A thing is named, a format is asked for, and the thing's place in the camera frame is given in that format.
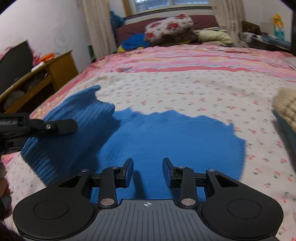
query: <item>wooden nightstand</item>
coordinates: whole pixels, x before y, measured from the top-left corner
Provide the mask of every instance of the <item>wooden nightstand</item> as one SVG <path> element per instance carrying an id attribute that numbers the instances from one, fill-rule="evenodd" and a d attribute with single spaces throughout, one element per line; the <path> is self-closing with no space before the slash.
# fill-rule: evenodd
<path id="1" fill-rule="evenodd" d="M 78 75 L 71 51 L 60 55 L 37 70 L 26 74 L 0 95 L 0 113 L 31 113 L 62 86 Z M 7 110 L 4 103 L 9 95 L 22 90 L 25 94 L 16 100 Z"/>

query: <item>window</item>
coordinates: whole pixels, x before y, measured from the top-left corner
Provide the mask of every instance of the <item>window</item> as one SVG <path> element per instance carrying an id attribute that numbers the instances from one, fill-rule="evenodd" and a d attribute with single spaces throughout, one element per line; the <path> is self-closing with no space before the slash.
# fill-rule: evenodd
<path id="1" fill-rule="evenodd" d="M 157 8 L 166 7 L 178 4 L 209 4 L 208 1 L 195 0 L 135 0 L 137 12 Z"/>

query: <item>orange object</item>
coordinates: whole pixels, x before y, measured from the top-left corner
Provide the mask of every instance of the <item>orange object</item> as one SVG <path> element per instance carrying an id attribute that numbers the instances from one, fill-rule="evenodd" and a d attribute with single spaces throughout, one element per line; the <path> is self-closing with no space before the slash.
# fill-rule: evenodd
<path id="1" fill-rule="evenodd" d="M 42 58 L 40 58 L 39 59 L 39 63 L 41 63 L 41 62 L 47 62 L 49 60 L 52 60 L 54 58 L 54 56 L 55 56 L 55 53 L 49 53 L 49 54 L 43 56 Z"/>

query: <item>white wall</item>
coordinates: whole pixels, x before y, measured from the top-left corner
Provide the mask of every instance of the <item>white wall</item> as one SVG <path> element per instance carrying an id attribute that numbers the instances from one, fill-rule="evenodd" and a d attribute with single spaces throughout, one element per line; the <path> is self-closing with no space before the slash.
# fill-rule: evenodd
<path id="1" fill-rule="evenodd" d="M 261 26 L 261 22 L 273 22 L 275 14 L 282 17 L 285 37 L 291 41 L 292 11 L 280 0 L 244 0 L 246 21 Z"/>
<path id="2" fill-rule="evenodd" d="M 79 72 L 91 64 L 80 0 L 17 0 L 0 15 L 0 51 L 25 40 L 42 55 L 73 50 Z"/>

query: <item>maroon headboard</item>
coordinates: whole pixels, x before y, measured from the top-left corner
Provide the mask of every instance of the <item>maroon headboard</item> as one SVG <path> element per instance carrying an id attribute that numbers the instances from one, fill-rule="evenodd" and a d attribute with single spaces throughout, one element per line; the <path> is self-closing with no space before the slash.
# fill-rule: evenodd
<path id="1" fill-rule="evenodd" d="M 211 27 L 218 27 L 218 23 L 214 15 L 191 15 L 194 21 L 194 29 L 204 29 Z M 120 46 L 121 43 L 131 37 L 134 34 L 143 34 L 145 32 L 145 27 L 152 22 L 156 22 L 165 18 L 153 18 L 144 20 L 137 23 L 131 23 L 124 25 L 116 30 L 116 43 Z"/>

